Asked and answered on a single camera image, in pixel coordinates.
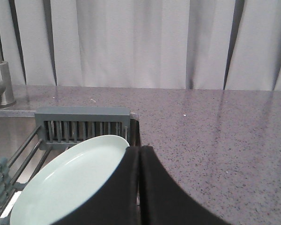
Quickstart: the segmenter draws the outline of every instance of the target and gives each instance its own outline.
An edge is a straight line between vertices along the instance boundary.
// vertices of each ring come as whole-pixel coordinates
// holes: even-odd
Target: dish rack
[[[67,150],[89,138],[100,135],[119,135],[131,146],[141,145],[131,127],[138,128],[138,121],[123,107],[68,107],[51,106],[39,108],[35,112],[36,127],[23,142],[16,153],[8,160],[0,158],[0,216],[17,191],[22,191],[27,183],[40,171],[52,150]],[[37,135],[38,141],[25,158],[19,169],[11,177],[10,167],[23,153],[24,149]],[[26,183],[17,182],[21,173],[36,151],[44,154]],[[0,218],[0,225],[9,224],[10,213]]]

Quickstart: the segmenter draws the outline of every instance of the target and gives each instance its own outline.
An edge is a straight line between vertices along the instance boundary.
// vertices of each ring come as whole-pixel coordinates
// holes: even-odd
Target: countertop
[[[235,225],[281,225],[281,91],[14,86],[17,104],[124,106],[192,198]]]

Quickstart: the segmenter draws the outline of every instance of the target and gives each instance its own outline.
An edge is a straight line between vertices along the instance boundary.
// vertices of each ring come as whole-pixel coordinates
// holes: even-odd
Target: black object
[[[99,191],[53,225],[136,225],[138,164],[139,148],[128,147]]]
[[[189,197],[170,177],[150,146],[140,149],[143,225],[227,225]]]

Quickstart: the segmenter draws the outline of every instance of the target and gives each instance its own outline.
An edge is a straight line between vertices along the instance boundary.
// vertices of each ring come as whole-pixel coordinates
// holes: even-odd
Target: speckled gray countertop
[[[281,92],[14,86],[17,104],[125,106],[196,201],[236,225],[281,225]]]

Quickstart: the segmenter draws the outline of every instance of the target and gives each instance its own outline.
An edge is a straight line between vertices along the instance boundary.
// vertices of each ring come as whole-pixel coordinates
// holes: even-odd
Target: stainless steel sink
[[[19,149],[22,143],[27,139],[31,132],[35,129],[35,118],[20,118],[20,117],[0,117],[0,158],[6,157],[10,159]],[[11,166],[9,175],[12,177],[16,171],[21,167],[25,158],[29,155],[33,147],[38,142],[37,135],[30,141],[23,153]],[[130,145],[140,146],[140,131],[139,122],[135,119],[130,119]],[[61,154],[63,150],[52,149],[44,165],[49,163],[56,156]],[[33,158],[30,160],[21,176],[17,180],[20,183],[25,183],[29,180],[31,174],[34,172],[37,164],[45,154],[44,150],[37,150]]]

